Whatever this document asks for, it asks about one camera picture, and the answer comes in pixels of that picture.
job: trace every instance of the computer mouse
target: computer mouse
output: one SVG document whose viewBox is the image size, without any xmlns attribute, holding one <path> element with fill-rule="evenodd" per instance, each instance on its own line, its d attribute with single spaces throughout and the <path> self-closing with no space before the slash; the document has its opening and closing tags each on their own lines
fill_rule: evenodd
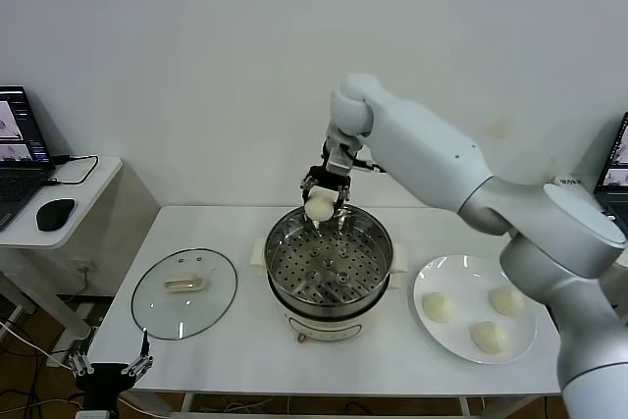
<svg viewBox="0 0 628 419">
<path fill-rule="evenodd" d="M 37 227 L 40 231 L 57 231 L 66 224 L 74 207 L 71 198 L 49 201 L 37 210 Z"/>
</svg>

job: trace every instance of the black cable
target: black cable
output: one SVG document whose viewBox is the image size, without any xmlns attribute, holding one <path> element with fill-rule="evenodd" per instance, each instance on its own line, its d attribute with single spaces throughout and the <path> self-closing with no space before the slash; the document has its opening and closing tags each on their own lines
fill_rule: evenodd
<svg viewBox="0 0 628 419">
<path fill-rule="evenodd" d="M 22 396 L 28 396 L 30 394 L 29 392 L 23 392 L 21 390 L 14 390 L 13 388 L 7 388 L 3 390 L 2 392 L 0 392 L 0 396 L 6 393 L 21 394 Z"/>
<path fill-rule="evenodd" d="M 26 340 L 28 340 L 30 343 L 34 343 L 34 341 L 32 340 L 32 337 L 24 330 L 24 328 L 22 326 L 20 326 L 19 324 L 15 323 L 14 321 L 11 321 L 10 319 L 2 319 L 0 320 L 2 321 L 4 324 L 10 324 L 12 325 L 13 328 L 15 328 L 16 331 L 20 331 L 20 333 L 26 338 Z M 69 352 L 72 349 L 66 349 L 66 350 L 54 350 L 52 353 L 61 353 L 61 352 Z M 41 355 L 37 350 L 33 349 L 32 350 L 34 353 L 17 353 L 14 352 L 13 350 L 9 350 L 6 347 L 0 347 L 0 352 L 2 353 L 6 353 L 8 355 L 15 355 L 16 357 L 36 357 L 37 355 Z"/>
<path fill-rule="evenodd" d="M 78 397 L 83 397 L 83 396 L 85 396 L 85 393 L 83 392 L 70 394 L 68 397 L 66 397 L 66 401 L 74 401 Z"/>
<path fill-rule="evenodd" d="M 349 413 L 349 406 L 357 406 L 358 408 L 362 409 L 362 411 L 366 412 L 367 416 L 372 416 L 373 415 L 373 413 L 367 407 L 365 407 L 362 404 L 360 404 L 359 402 L 355 402 L 355 401 L 348 402 L 344 406 L 344 414 L 348 414 Z"/>
<path fill-rule="evenodd" d="M 59 337 L 63 334 L 63 332 L 65 331 L 65 329 L 62 329 L 59 334 L 57 334 L 57 336 L 55 336 L 55 338 L 52 340 L 52 342 L 50 342 L 50 345 L 48 346 L 48 348 L 46 348 L 46 352 L 50 353 L 50 349 L 55 345 L 55 343 L 57 343 L 57 340 L 59 340 Z M 37 381 L 39 380 L 39 374 L 41 373 L 41 370 L 43 369 L 43 366 L 46 364 L 46 359 L 47 357 L 45 355 L 41 355 L 41 363 L 38 364 L 37 366 L 37 370 L 35 371 L 35 374 L 32 378 L 32 384 L 30 385 L 30 392 L 31 392 L 31 398 L 36 398 L 37 397 Z M 29 401 L 26 406 L 30 406 L 30 404 L 32 402 L 39 402 L 39 401 Z M 23 416 L 23 419 L 26 419 L 26 412 L 29 411 L 28 417 L 30 419 L 32 419 L 32 407 L 28 407 L 27 409 L 25 409 L 25 415 Z M 39 414 L 39 419 L 43 419 L 43 412 L 42 412 L 42 408 L 41 408 L 41 404 L 37 405 L 37 413 Z"/>
<path fill-rule="evenodd" d="M 85 292 L 85 290 L 87 289 L 87 287 L 89 286 L 89 280 L 87 279 L 87 270 L 84 270 L 83 273 L 83 284 L 82 284 L 82 288 L 77 291 L 75 294 L 71 294 L 68 298 L 64 298 L 62 296 L 59 296 L 61 298 L 61 300 L 65 303 L 72 301 L 73 299 L 75 299 L 77 296 L 79 296 L 81 293 Z"/>
<path fill-rule="evenodd" d="M 91 173 L 93 172 L 93 170 L 96 168 L 96 166 L 98 165 L 98 156 L 68 156 L 68 155 L 63 155 L 63 156 L 53 156 L 52 160 L 55 164 L 65 164 L 66 162 L 69 161 L 80 161 L 82 159 L 93 159 L 94 163 L 93 165 L 89 168 L 89 170 L 87 171 L 87 174 L 85 174 L 83 176 L 82 179 L 80 179 L 79 181 L 76 182 L 61 182 L 58 181 L 56 179 L 48 179 L 47 181 L 43 181 L 41 184 L 43 186 L 52 186 L 52 185 L 80 185 L 81 183 L 85 182 L 87 180 L 87 178 L 91 175 Z"/>
<path fill-rule="evenodd" d="M 385 174 L 386 171 L 384 169 L 382 169 L 380 166 L 378 166 L 377 164 L 369 164 L 366 161 L 363 161 L 361 159 L 358 159 L 357 157 L 354 157 L 351 155 L 351 153 L 349 152 L 349 150 L 346 148 L 346 146 L 341 146 L 340 149 L 342 149 L 342 152 L 344 152 L 344 154 L 351 159 L 351 162 L 353 162 L 353 165 L 355 167 L 358 167 L 360 169 L 364 169 L 367 171 L 371 171 L 371 172 L 379 172 L 380 174 Z"/>
</svg>

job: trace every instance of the white desk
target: white desk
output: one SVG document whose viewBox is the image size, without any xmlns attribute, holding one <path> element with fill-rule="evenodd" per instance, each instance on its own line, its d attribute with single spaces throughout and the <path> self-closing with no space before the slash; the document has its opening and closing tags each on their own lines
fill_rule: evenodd
<svg viewBox="0 0 628 419">
<path fill-rule="evenodd" d="M 131 362 L 141 332 L 131 317 L 133 289 L 163 257 L 206 247 L 231 259 L 234 303 L 209 330 L 185 340 L 151 340 L 154 366 L 136 385 L 144 392 L 345 394 L 390 396 L 556 394 L 556 329 L 545 308 L 537 338 L 518 361 L 478 365 L 447 351 L 413 319 L 407 288 L 389 289 L 379 319 L 342 342 L 298 343 L 263 277 L 249 265 L 253 243 L 288 208 L 165 207 L 137 253 L 96 335 L 92 362 Z M 442 254 L 497 256 L 505 237 L 480 235 L 455 215 L 433 209 L 372 209 L 408 257 L 408 282 Z"/>
<path fill-rule="evenodd" d="M 91 159 L 69 162 L 59 167 L 53 177 L 62 182 L 76 182 L 92 164 Z M 86 337 L 89 327 L 57 297 L 39 270 L 14 249 L 54 249 L 63 245 L 121 168 L 120 158 L 100 157 L 98 165 L 84 183 L 43 187 L 9 226 L 0 232 L 0 272 L 70 331 L 60 343 L 67 343 L 71 338 Z M 70 218 L 57 231 L 40 231 L 35 219 L 37 211 L 43 204 L 59 198 L 73 198 L 76 202 Z"/>
</svg>

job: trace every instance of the glass lid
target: glass lid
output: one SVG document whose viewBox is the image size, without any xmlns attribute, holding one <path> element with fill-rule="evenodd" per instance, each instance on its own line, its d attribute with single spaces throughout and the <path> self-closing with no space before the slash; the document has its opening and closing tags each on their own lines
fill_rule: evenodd
<svg viewBox="0 0 628 419">
<path fill-rule="evenodd" d="M 141 278 L 131 313 L 154 338 L 185 339 L 210 328 L 225 314 L 236 287 L 236 269 L 223 254 L 182 250 L 162 259 Z"/>
</svg>

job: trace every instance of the white robotic arm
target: white robotic arm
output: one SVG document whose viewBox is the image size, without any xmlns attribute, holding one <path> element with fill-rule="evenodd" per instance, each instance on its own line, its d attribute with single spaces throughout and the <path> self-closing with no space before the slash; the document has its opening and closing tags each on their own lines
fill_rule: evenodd
<svg viewBox="0 0 628 419">
<path fill-rule="evenodd" d="M 628 417 L 628 329 L 604 297 L 598 277 L 626 239 L 602 213 L 553 185 L 495 177 L 479 146 L 425 107 L 353 75 L 332 95 L 324 165 L 304 180 L 348 197 L 356 155 L 373 158 L 422 202 L 457 213 L 491 235 L 516 236 L 500 256 L 504 273 L 552 310 L 561 334 L 558 380 L 574 419 Z"/>
</svg>

